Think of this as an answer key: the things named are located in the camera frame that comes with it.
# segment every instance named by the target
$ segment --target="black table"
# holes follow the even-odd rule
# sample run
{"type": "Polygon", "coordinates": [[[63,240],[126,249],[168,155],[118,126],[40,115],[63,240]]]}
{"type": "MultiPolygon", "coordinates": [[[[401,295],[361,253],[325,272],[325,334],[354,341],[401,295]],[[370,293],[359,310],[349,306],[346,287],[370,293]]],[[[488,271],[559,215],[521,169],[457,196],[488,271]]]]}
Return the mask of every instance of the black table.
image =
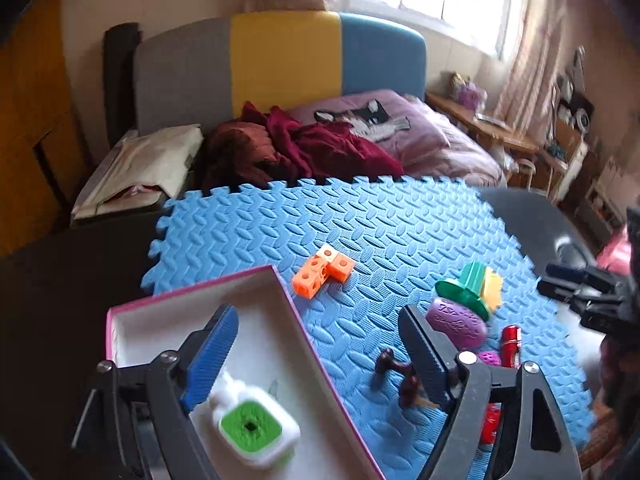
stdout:
{"type": "MultiPolygon", "coordinates": [[[[544,269],[558,252],[589,254],[561,212],[519,189],[482,196],[516,235],[523,254],[544,269]]],[[[144,294],[140,280],[159,213],[108,219],[45,238],[0,260],[0,434],[36,480],[64,478],[68,444],[86,397],[86,380],[104,357],[109,308],[144,294]]],[[[601,336],[559,316],[578,348],[578,363],[597,389],[601,336]]]]}

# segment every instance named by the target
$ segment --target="white and green toy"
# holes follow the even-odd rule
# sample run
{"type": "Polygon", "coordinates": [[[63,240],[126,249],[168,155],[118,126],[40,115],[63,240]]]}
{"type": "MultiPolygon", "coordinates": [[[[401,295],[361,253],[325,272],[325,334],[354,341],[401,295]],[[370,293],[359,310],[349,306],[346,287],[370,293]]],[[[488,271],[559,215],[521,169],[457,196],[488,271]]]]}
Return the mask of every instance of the white and green toy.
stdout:
{"type": "Polygon", "coordinates": [[[223,371],[209,394],[216,431],[247,466],[267,469],[284,462],[300,439],[300,427],[263,389],[223,371]]]}

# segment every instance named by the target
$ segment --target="purple cylinder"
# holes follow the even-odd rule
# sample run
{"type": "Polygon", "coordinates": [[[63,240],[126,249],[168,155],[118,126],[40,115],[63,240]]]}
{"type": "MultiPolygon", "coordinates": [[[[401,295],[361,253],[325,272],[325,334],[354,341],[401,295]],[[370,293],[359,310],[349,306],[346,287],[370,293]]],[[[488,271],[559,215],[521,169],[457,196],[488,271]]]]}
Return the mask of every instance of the purple cylinder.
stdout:
{"type": "Polygon", "coordinates": [[[436,296],[427,311],[434,330],[449,336],[458,350],[478,348],[486,340],[486,325],[478,314],[454,301],[436,296]]]}
{"type": "Polygon", "coordinates": [[[500,361],[500,354],[498,354],[498,352],[494,352],[493,350],[479,352],[478,359],[489,366],[502,366],[502,362],[500,361]]]}

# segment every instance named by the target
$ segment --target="black hole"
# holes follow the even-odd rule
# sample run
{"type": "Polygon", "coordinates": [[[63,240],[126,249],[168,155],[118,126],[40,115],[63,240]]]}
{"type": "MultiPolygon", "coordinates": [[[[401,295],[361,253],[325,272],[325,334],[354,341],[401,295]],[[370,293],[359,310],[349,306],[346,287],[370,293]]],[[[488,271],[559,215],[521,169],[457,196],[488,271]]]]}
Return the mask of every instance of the black hole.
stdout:
{"type": "Polygon", "coordinates": [[[541,390],[533,390],[533,422],[531,425],[531,449],[559,453],[560,436],[541,390]]]}

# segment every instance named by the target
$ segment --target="blue foam mat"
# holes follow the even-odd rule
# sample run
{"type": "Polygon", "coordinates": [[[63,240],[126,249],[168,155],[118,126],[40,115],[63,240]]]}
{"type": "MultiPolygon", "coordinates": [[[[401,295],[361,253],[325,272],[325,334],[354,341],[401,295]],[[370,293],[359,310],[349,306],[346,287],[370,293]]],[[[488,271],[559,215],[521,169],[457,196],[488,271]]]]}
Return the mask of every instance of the blue foam mat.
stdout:
{"type": "MultiPolygon", "coordinates": [[[[261,264],[274,264],[285,282],[323,243],[356,261],[344,284],[328,282],[312,300],[293,295],[327,372],[356,427],[388,480],[413,480],[442,430],[439,410],[398,407],[401,377],[377,384],[374,361],[390,346],[407,359],[398,336],[398,310],[417,303],[424,311],[443,276],[456,278],[469,260],[503,276],[503,306],[488,323],[482,349],[497,349],[507,324],[522,328],[522,358],[540,364],[576,446],[593,423],[591,395],[556,305],[536,291],[533,265],[494,218],[476,190],[430,178],[382,178],[354,184],[302,180],[287,188],[241,186],[241,192],[189,192],[168,201],[171,216],[158,221],[162,240],[149,254],[158,262],[142,286],[158,294],[261,264]]],[[[476,452],[470,479],[482,479],[488,449],[476,452]]]]}

